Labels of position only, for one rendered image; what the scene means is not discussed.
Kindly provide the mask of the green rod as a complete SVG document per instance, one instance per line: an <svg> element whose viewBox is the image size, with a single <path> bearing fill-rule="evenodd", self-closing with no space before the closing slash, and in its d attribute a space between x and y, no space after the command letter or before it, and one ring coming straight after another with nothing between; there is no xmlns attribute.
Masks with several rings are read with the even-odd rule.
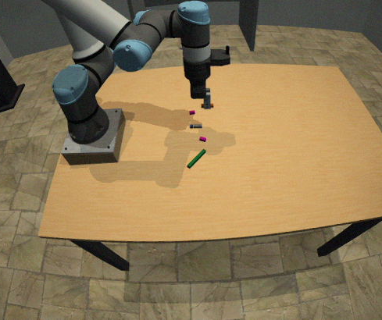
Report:
<svg viewBox="0 0 382 320"><path fill-rule="evenodd" d="M203 149L188 165L187 167L190 169L196 162L199 160L204 154L206 153L206 150Z"/></svg>

